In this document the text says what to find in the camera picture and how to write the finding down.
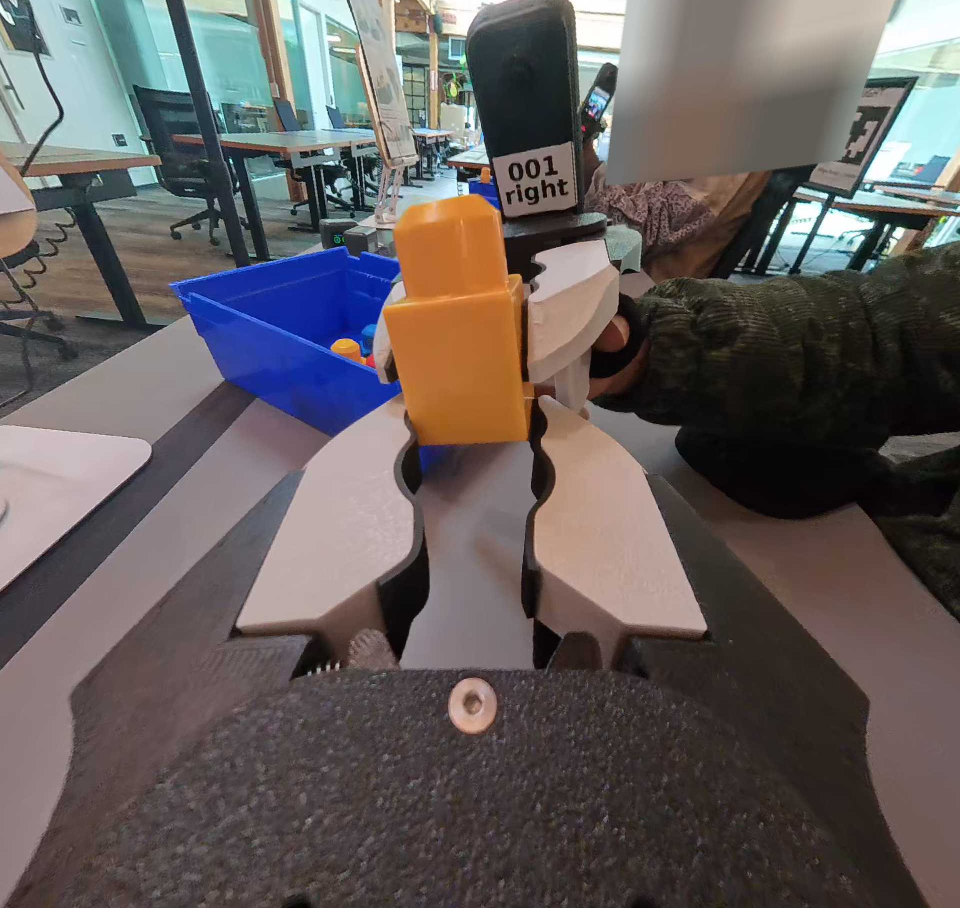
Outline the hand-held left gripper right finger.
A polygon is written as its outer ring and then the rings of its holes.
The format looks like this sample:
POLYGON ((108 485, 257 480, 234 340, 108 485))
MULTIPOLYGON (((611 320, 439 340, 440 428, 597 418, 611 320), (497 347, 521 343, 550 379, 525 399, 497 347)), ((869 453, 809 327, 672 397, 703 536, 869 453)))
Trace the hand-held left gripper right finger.
POLYGON ((632 637, 702 641, 705 616, 640 463, 549 396, 532 425, 527 617, 558 636, 590 634, 602 659, 632 637))

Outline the black tag sign board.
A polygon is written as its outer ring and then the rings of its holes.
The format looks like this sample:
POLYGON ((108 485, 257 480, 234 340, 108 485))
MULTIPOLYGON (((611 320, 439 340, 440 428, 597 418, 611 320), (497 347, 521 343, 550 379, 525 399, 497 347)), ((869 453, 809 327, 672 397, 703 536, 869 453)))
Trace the black tag sign board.
POLYGON ((818 165, 802 186, 853 199, 918 80, 918 74, 868 79, 839 160, 818 165))

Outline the small black box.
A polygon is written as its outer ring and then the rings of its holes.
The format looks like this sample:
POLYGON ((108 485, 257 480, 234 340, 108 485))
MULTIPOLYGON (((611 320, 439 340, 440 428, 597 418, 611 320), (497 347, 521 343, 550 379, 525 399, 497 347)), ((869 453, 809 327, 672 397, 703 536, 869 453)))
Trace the small black box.
POLYGON ((344 248, 351 256, 379 252, 378 229, 352 218, 324 218, 318 222, 320 248, 323 251, 344 248))

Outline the blue plastic bin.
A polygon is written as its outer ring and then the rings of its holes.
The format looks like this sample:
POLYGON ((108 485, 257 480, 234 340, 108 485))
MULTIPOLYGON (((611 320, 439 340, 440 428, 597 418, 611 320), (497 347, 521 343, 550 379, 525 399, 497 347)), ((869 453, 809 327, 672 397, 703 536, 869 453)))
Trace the blue plastic bin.
POLYGON ((401 392, 331 351, 376 325, 399 275, 396 259, 339 246, 172 289, 226 381, 333 437, 401 392))

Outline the wooden office table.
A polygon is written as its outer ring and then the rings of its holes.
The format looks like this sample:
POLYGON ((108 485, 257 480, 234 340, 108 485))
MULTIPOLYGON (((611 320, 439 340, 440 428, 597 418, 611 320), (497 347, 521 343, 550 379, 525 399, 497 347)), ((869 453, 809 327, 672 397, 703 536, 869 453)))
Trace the wooden office table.
POLYGON ((77 147, 43 146, 28 161, 31 147, 2 143, 2 153, 21 170, 24 178, 54 177, 58 187, 42 187, 30 192, 39 212, 66 210, 97 267, 116 311, 78 314, 77 319, 101 325, 151 333, 167 325, 166 321, 146 318, 122 266, 110 235, 95 204, 137 195, 130 171, 156 168, 159 157, 118 150, 94 150, 77 147))
POLYGON ((378 155, 376 137, 370 130, 348 128, 258 134, 225 133, 220 135, 220 146, 223 157, 230 159, 236 174, 249 229, 261 225, 258 199, 247 169, 247 159, 251 158, 278 158, 282 169, 309 172, 306 178, 309 225, 293 226, 293 231, 319 233, 320 222, 329 216, 328 199, 323 176, 314 174, 313 169, 328 163, 338 164, 339 156, 334 157, 332 153, 343 149, 349 150, 359 181, 359 187, 353 190, 353 200, 346 209, 349 212, 372 211, 361 199, 361 190, 364 187, 361 159, 378 155))

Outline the orange mega block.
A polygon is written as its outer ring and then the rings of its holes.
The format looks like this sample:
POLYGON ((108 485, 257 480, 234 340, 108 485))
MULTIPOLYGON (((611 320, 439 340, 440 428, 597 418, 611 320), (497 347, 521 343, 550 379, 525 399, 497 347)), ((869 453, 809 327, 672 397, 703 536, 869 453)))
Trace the orange mega block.
POLYGON ((404 293, 382 314, 418 442, 527 441, 523 282, 508 272, 500 214, 476 195, 422 204, 393 240, 404 293))

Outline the pile of mega blocks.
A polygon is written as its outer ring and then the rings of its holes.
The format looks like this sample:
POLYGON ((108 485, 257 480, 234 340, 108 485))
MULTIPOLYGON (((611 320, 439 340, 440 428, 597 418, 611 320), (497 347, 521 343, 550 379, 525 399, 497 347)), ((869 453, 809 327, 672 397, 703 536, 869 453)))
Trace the pile of mega blocks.
POLYGON ((368 367, 376 367, 374 357, 376 324, 365 325, 354 337, 342 337, 334 340, 329 350, 332 354, 351 362, 361 363, 368 367))

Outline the black stand pole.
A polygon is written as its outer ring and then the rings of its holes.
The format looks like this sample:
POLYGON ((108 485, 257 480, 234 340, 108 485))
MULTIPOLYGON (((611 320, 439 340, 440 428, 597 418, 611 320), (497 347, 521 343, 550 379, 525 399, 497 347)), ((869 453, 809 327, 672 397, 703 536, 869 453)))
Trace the black stand pole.
POLYGON ((198 120, 201 141, 209 162, 214 193, 235 266, 250 264, 244 229, 234 202, 233 180, 222 151, 217 123, 202 72, 185 0, 165 0, 176 47, 198 120))

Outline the person's right hand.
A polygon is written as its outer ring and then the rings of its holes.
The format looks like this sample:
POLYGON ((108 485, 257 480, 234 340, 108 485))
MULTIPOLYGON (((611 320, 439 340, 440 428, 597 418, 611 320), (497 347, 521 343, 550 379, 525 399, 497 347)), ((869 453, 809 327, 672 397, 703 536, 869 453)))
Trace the person's right hand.
MULTIPOLYGON (((614 316, 594 343, 593 354, 616 354, 628 346, 631 334, 629 321, 620 314, 614 316)), ((630 358, 630 362, 609 378, 591 378, 588 399, 601 396, 620 396, 632 392, 642 380, 649 360, 651 342, 645 338, 630 358)))

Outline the black office chair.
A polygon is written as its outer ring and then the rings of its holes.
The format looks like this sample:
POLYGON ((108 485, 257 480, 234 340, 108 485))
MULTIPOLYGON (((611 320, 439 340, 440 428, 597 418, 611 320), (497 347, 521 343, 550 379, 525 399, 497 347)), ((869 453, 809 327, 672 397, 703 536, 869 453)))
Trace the black office chair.
POLYGON ((205 203, 202 212, 171 224, 170 237, 180 241, 181 227, 188 225, 199 230, 206 222, 209 243, 218 246, 215 232, 223 217, 217 208, 207 150, 203 142, 194 145, 175 140, 175 136, 201 133, 191 95, 139 85, 133 85, 132 90, 147 128, 143 139, 150 153, 160 160, 154 171, 162 188, 176 197, 199 198, 205 203))

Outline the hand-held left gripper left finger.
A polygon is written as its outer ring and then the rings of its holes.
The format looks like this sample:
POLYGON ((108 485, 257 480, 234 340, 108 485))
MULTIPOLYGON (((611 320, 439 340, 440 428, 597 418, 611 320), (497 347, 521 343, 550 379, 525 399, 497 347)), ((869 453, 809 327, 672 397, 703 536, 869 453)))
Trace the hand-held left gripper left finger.
POLYGON ((330 439, 303 470, 236 629, 311 636, 333 660, 372 629, 401 658, 429 595, 422 479, 402 398, 330 439))

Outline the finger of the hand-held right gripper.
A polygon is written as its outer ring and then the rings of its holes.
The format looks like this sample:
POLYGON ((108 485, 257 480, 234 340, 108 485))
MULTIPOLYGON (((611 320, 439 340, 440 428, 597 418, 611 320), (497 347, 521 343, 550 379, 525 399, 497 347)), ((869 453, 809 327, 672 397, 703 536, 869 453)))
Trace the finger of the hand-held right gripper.
POLYGON ((379 382, 384 385, 398 383, 400 376, 387 328, 386 314, 380 314, 378 317, 371 349, 371 357, 379 382))
POLYGON ((535 385, 580 411, 590 391, 594 343, 618 311, 619 272, 605 241, 585 241, 534 256, 539 273, 526 300, 526 368, 535 385))

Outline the person's right forearm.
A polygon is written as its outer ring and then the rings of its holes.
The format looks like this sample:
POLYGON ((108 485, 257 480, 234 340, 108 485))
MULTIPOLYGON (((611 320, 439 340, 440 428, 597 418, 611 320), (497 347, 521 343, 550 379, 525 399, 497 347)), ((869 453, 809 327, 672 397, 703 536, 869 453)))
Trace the person's right forearm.
POLYGON ((788 445, 879 449, 959 428, 959 245, 742 285, 663 281, 636 300, 648 346, 594 404, 788 445))

